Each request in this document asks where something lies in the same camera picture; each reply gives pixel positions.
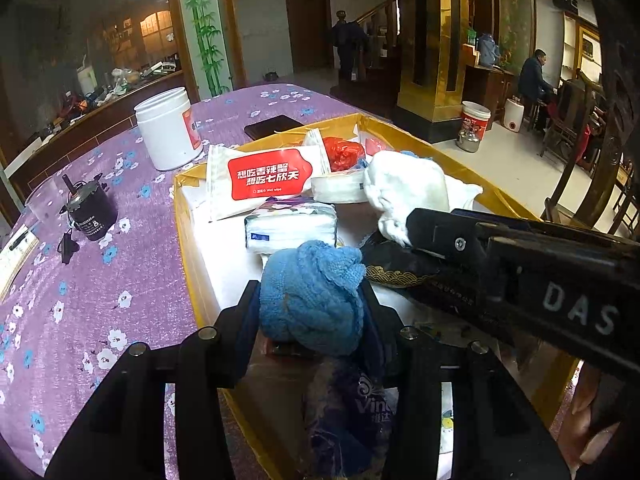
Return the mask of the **person's right hand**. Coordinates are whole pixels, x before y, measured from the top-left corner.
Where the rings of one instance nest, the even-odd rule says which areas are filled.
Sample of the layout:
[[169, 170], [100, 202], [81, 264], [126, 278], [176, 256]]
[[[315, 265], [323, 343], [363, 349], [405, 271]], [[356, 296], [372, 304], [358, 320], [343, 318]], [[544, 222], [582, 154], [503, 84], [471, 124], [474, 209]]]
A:
[[570, 380], [570, 400], [561, 404], [551, 432], [573, 478], [581, 466], [596, 462], [620, 426], [615, 403], [623, 388], [619, 379], [586, 362]]

